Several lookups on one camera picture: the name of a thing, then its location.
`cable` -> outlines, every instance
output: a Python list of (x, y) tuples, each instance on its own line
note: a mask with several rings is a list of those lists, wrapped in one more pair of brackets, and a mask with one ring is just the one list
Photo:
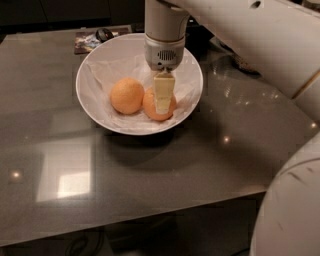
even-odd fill
[(3, 254), (3, 256), (8, 256), (9, 254), (8, 254), (8, 252), (7, 252), (7, 248), (6, 247), (2, 247), (2, 248), (0, 248), (0, 250), (2, 249), (2, 254)]
[(249, 248), (242, 249), (241, 251), (238, 251), (238, 252), (236, 252), (236, 253), (233, 253), (233, 254), (231, 254), (231, 256), (238, 256), (238, 255), (240, 255), (241, 253), (246, 252), (246, 251), (249, 251), (249, 250), (250, 250), (250, 247), (249, 247)]
[(87, 247), (89, 239), (87, 236), (73, 240), (65, 251), (65, 256), (78, 256)]
[[(91, 253), (88, 253), (86, 256), (97, 256), (99, 254), (104, 244), (104, 233), (104, 229), (100, 228), (98, 242), (94, 250)], [(83, 253), (88, 243), (89, 239), (86, 235), (73, 240), (66, 248), (65, 256), (79, 256), (81, 253)]]

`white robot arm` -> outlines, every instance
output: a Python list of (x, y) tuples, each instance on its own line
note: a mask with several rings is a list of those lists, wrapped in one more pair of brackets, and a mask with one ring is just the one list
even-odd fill
[(179, 65), (189, 15), (320, 122), (320, 15), (280, 0), (146, 0), (153, 70)]
[[(189, 15), (320, 125), (320, 15), (285, 0), (146, 0), (146, 60), (174, 69)], [(279, 171), (251, 256), (320, 255), (320, 133)]]

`glossy tabletop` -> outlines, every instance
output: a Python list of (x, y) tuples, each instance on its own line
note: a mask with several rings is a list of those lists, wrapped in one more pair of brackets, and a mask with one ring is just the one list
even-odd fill
[(263, 192), (318, 131), (215, 40), (200, 60), (200, 103), (182, 124), (108, 131), (77, 99), (76, 31), (0, 44), (0, 246)]

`white paper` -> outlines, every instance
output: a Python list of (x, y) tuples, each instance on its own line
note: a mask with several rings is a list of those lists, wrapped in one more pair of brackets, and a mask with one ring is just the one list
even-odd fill
[(134, 133), (137, 130), (152, 133), (180, 123), (186, 118), (187, 113), (190, 114), (190, 109), (193, 110), (198, 103), (199, 76), (192, 76), (196, 67), (190, 65), (191, 61), (191, 56), (185, 57), (180, 66), (172, 72), (176, 79), (174, 95), (177, 99), (177, 108), (170, 119), (162, 122), (151, 120), (142, 108), (132, 115), (121, 114), (114, 110), (109, 100), (112, 87), (124, 77), (132, 77), (140, 81), (145, 90), (152, 86), (155, 73), (151, 71), (144, 55), (116, 61), (88, 61), (86, 65), (89, 66), (97, 82), (90, 86), (97, 103), (104, 106), (106, 118), (111, 119), (115, 126), (126, 132)]

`dark background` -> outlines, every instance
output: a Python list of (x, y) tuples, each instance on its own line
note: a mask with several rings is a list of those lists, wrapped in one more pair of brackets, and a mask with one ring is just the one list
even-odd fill
[(130, 24), (141, 26), (144, 6), (145, 0), (0, 0), (0, 34)]

